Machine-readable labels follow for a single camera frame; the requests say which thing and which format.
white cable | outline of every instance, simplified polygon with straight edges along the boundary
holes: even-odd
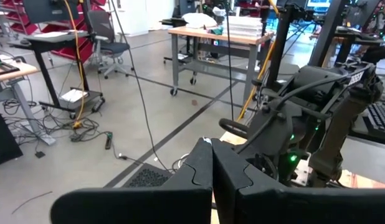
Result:
[[[182,155],[182,156],[180,157],[180,160],[179,160],[179,162],[178,162],[178,167],[179,167],[179,169],[180,169],[180,167],[181,167],[181,161],[182,161],[183,159],[185,159],[188,155],[190,155],[190,153],[184,154],[184,155]]]

caster wheel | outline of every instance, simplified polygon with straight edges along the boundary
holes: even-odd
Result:
[[[195,77],[192,77],[190,79],[190,84],[195,85],[197,83],[197,79]]]
[[[171,89],[170,90],[170,95],[176,96],[177,94],[178,94],[178,90],[177,89]]]
[[[257,101],[257,93],[255,93],[255,94],[252,96],[252,101],[254,101],[254,102]]]

metal pole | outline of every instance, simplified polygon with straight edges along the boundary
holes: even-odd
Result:
[[[328,51],[328,46],[335,35],[335,30],[338,24],[342,23],[341,14],[345,8],[345,3],[348,0],[333,0],[330,8],[327,11],[325,22],[321,28],[320,36],[318,37],[317,44],[313,49],[308,65],[321,67],[323,65],[325,55]]]
[[[278,71],[280,70],[284,46],[287,41],[288,30],[293,20],[295,6],[288,5],[284,10],[280,11],[280,19],[278,21],[277,36],[275,38],[275,46],[272,52],[272,63],[270,65],[270,73],[266,82],[266,86],[271,88],[277,81]]]

chair backrest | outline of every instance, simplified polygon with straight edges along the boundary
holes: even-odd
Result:
[[[93,31],[102,37],[107,37],[112,43],[115,41],[115,33],[111,26],[110,15],[105,11],[90,11],[88,17]]]

office chair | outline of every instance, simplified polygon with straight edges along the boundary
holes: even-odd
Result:
[[[115,32],[110,22],[110,16],[105,11],[90,11],[88,16],[93,28],[95,36],[95,51],[100,60],[100,65],[98,67],[98,73],[101,74],[104,72],[104,78],[108,78],[108,74],[112,71],[114,72],[123,72],[126,76],[129,74],[121,66],[123,59],[121,55],[130,50],[129,44],[123,43],[123,37],[121,36],[120,42],[115,42]],[[103,65],[102,55],[112,58],[112,65]]]

